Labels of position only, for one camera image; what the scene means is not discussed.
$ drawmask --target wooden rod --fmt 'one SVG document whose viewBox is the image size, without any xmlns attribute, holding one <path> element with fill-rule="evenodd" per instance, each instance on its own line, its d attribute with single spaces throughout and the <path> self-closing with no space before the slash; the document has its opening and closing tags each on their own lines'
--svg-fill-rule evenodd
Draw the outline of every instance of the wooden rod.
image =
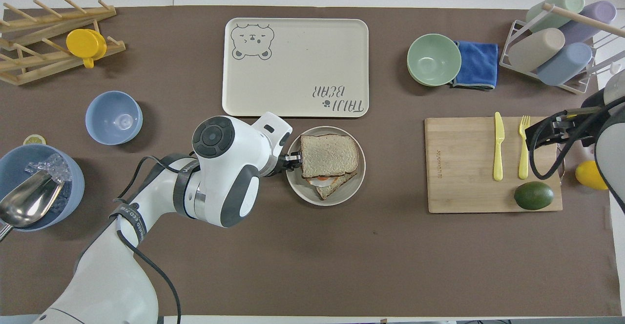
<svg viewBox="0 0 625 324">
<path fill-rule="evenodd" d="M 553 4 L 550 4 L 550 3 L 543 3 L 542 8 L 545 11 L 550 11 L 551 13 L 560 15 L 561 17 L 565 17 L 565 18 L 569 18 L 570 20 L 581 22 L 582 24 L 592 26 L 593 28 L 598 28 L 599 30 L 606 31 L 614 35 L 618 35 L 619 37 L 625 37 L 625 30 L 615 28 L 614 26 L 605 24 L 605 22 L 600 22 L 592 18 L 584 17 L 583 15 L 579 15 L 578 13 L 573 13 L 572 11 L 565 10 L 564 8 L 554 6 Z"/>
<path fill-rule="evenodd" d="M 15 8 L 14 6 L 11 6 L 11 5 L 10 5 L 10 4 L 8 4 L 8 3 L 3 3 L 2 5 L 3 5 L 3 6 L 5 6 L 6 8 L 9 8 L 9 10 L 14 11 L 14 13 L 19 14 L 19 15 L 22 15 L 22 17 L 24 17 L 24 18 L 26 18 L 26 19 L 30 19 L 31 21 L 37 22 L 37 19 L 35 19 L 35 18 L 31 17 L 30 15 L 28 15 L 28 14 L 24 13 L 24 12 L 23 12 L 23 11 L 21 11 L 21 10 L 18 10 L 17 8 Z"/>
<path fill-rule="evenodd" d="M 121 44 L 121 42 L 119 42 L 118 40 L 116 40 L 116 39 L 114 39 L 112 37 L 106 37 L 106 39 L 109 40 L 110 42 L 113 42 L 117 46 L 119 46 Z"/>
<path fill-rule="evenodd" d="M 104 54 L 104 57 L 114 55 L 115 53 L 119 53 L 124 50 L 125 49 L 123 48 L 108 48 L 106 50 L 106 53 Z M 26 74 L 17 75 L 16 81 L 18 82 L 17 84 L 25 84 L 26 82 L 41 79 L 49 75 L 60 73 L 61 71 L 64 71 L 64 70 L 74 68 L 75 66 L 82 66 L 82 65 L 83 65 L 83 60 L 79 59 L 78 57 L 70 57 L 69 59 L 64 60 L 64 61 L 56 61 L 47 66 L 33 69 L 31 71 L 28 71 Z"/>
<path fill-rule="evenodd" d="M 109 6 L 109 5 L 108 5 L 108 4 L 106 4 L 105 2 L 102 2 L 102 0 L 98 0 L 98 3 L 99 3 L 101 6 L 105 7 L 106 9 L 108 9 L 108 10 L 112 10 L 112 9 L 113 9 L 111 6 Z"/>
<path fill-rule="evenodd" d="M 79 59 L 78 57 L 74 57 L 73 55 L 67 55 L 64 52 L 54 51 L 52 53 L 47 53 L 46 60 L 40 60 L 35 56 L 25 55 L 19 64 L 11 64 L 7 61 L 0 61 L 0 71 L 12 71 L 19 70 L 20 68 L 25 68 L 26 71 L 31 70 L 30 67 L 38 67 L 47 64 L 52 64 L 54 62 L 60 62 L 71 59 Z"/>
<path fill-rule="evenodd" d="M 57 13 L 56 11 L 52 10 L 52 8 L 50 8 L 49 6 L 46 6 L 45 4 L 43 4 L 42 2 L 39 2 L 38 0 L 33 0 L 33 2 L 35 2 L 35 4 L 37 4 L 37 6 L 40 6 L 41 8 L 45 9 L 48 13 L 50 13 L 51 15 L 56 16 L 59 19 L 63 18 L 63 15 L 60 15 L 59 13 Z"/>
<path fill-rule="evenodd" d="M 49 39 L 45 39 L 45 38 L 44 38 L 44 39 L 41 39 L 41 41 L 43 41 L 43 42 L 45 42 L 45 43 L 49 44 L 50 46 L 53 46 L 53 47 L 54 47 L 54 48 L 56 48 L 57 50 L 63 51 L 63 52 L 65 52 L 65 53 L 69 54 L 69 55 L 71 55 L 71 54 L 72 54 L 70 51 L 68 51 L 68 50 L 66 50 L 65 48 L 63 48 L 63 47 L 59 46 L 58 44 L 56 44 L 56 43 L 54 43 L 54 42 L 50 41 Z"/>
<path fill-rule="evenodd" d="M 19 64 L 19 63 L 20 63 L 20 61 L 18 61 L 18 60 L 14 60 L 14 59 L 12 59 L 12 58 L 11 58 L 11 57 L 9 57 L 9 56 L 3 55 L 2 53 L 0 53 L 0 59 L 3 59 L 3 60 L 6 60 L 6 61 L 9 61 L 9 62 L 11 62 L 11 63 L 13 63 L 13 64 Z"/>
<path fill-rule="evenodd" d="M 87 14 L 87 11 L 85 11 L 84 9 L 80 8 L 78 6 L 78 4 L 75 4 L 74 2 L 72 2 L 72 0 L 63 0 L 65 2 L 68 2 L 69 5 L 71 5 L 72 7 L 76 8 L 77 10 L 80 10 L 82 13 Z"/>
<path fill-rule="evenodd" d="M 22 50 L 18 48 L 18 57 L 20 58 L 20 62 L 24 59 L 24 54 L 22 54 Z M 22 68 L 22 74 L 26 73 L 26 68 Z"/>
<path fill-rule="evenodd" d="M 37 28 L 41 29 L 41 28 L 45 28 L 49 26 L 62 25 L 64 24 L 63 21 L 75 21 L 75 22 L 81 21 L 81 22 L 84 22 L 84 24 L 82 24 L 83 26 L 83 25 L 91 24 L 91 22 L 94 19 L 97 19 L 98 21 L 100 21 L 102 19 L 107 19 L 109 17 L 113 17 L 114 15 L 116 15 L 116 11 L 114 9 L 108 10 L 105 7 L 89 8 L 87 9 L 87 14 L 84 14 L 80 10 L 75 10 L 75 9 L 72 9 L 71 11 L 68 11 L 68 12 L 59 12 L 59 13 L 63 15 L 63 19 L 58 19 L 56 15 L 45 13 L 41 17 L 36 17 L 37 22 L 31 22 L 28 19 L 10 20 L 11 30 L 7 30 L 8 28 L 6 26 L 0 26 L 0 32 L 8 33 L 9 31 L 13 32 L 13 31 L 31 30 L 31 29 L 37 29 Z M 39 42 L 39 41 L 41 41 L 41 37 L 36 37 L 35 42 Z"/>
<path fill-rule="evenodd" d="M 13 84 L 13 85 L 20 84 L 20 80 L 18 80 L 18 77 L 16 77 L 15 75 L 11 75 L 9 73 L 0 73 L 0 80 L 4 80 L 8 82 L 9 84 Z"/>
<path fill-rule="evenodd" d="M 22 46 L 21 44 L 14 43 L 13 46 L 15 46 L 15 48 L 17 48 L 18 50 L 24 51 L 25 53 L 30 53 L 31 55 L 33 55 L 35 57 L 38 57 L 40 59 L 43 59 L 43 60 L 45 59 L 45 55 L 42 55 L 41 53 L 37 53 L 37 52 L 31 50 L 30 48 L 26 48 L 26 47 Z"/>
<path fill-rule="evenodd" d="M 13 42 L 0 37 L 0 48 L 5 48 L 6 50 L 12 50 Z"/>
</svg>

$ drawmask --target bread slice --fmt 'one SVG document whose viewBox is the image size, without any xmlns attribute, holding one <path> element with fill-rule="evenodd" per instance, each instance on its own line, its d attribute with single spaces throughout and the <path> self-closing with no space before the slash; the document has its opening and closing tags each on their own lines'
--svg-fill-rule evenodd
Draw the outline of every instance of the bread slice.
<svg viewBox="0 0 625 324">
<path fill-rule="evenodd" d="M 319 193 L 319 196 L 321 196 L 322 200 L 326 200 L 329 195 L 332 195 L 339 187 L 350 181 L 351 178 L 355 177 L 356 174 L 358 174 L 356 171 L 353 173 L 347 173 L 346 175 L 337 178 L 329 186 L 317 187 L 317 193 Z"/>
<path fill-rule="evenodd" d="M 348 136 L 301 135 L 302 177 L 340 177 L 358 168 L 358 147 Z"/>
</svg>

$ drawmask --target lemon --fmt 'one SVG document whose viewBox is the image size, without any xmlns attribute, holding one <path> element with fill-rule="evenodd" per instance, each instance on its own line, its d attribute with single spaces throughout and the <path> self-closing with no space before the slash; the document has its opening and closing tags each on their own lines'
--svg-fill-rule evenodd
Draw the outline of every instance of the lemon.
<svg viewBox="0 0 625 324">
<path fill-rule="evenodd" d="M 28 137 L 24 140 L 24 144 L 29 144 L 29 143 L 45 144 L 45 139 L 43 138 L 43 136 L 37 135 L 37 134 L 28 135 Z"/>
<path fill-rule="evenodd" d="M 578 168 L 575 170 L 575 177 L 584 186 L 596 190 L 607 190 L 607 185 L 603 181 L 601 174 L 599 174 L 597 162 L 595 161 L 585 161 L 578 165 Z"/>
<path fill-rule="evenodd" d="M 544 182 L 525 182 L 514 191 L 514 200 L 524 210 L 539 210 L 553 201 L 553 190 Z"/>
</svg>

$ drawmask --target blue bowl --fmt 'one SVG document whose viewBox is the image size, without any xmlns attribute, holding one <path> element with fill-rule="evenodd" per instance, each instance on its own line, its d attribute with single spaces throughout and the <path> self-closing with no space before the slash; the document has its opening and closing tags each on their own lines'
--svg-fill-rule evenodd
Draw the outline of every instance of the blue bowl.
<svg viewBox="0 0 625 324">
<path fill-rule="evenodd" d="M 96 97 L 85 115 L 92 139 L 102 144 L 122 144 L 141 130 L 143 114 L 137 102 L 122 91 L 108 91 Z"/>
<path fill-rule="evenodd" d="M 56 210 L 49 210 L 43 218 L 26 228 L 15 228 L 17 231 L 36 231 L 52 226 L 69 216 L 83 199 L 84 176 L 78 164 L 60 150 L 46 144 L 25 144 L 9 151 L 0 159 L 0 199 L 24 182 L 31 175 L 25 171 L 29 162 L 42 162 L 54 153 L 58 153 L 69 167 L 72 175 L 71 190 L 67 204 Z"/>
</svg>

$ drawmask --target yellow cup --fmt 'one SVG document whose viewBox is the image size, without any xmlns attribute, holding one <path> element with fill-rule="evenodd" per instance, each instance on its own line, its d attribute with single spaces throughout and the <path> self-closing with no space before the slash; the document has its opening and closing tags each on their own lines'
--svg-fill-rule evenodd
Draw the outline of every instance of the yellow cup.
<svg viewBox="0 0 625 324">
<path fill-rule="evenodd" d="M 93 68 L 93 61 L 101 59 L 106 53 L 104 37 L 94 30 L 73 30 L 65 42 L 72 55 L 83 59 L 85 68 Z"/>
</svg>

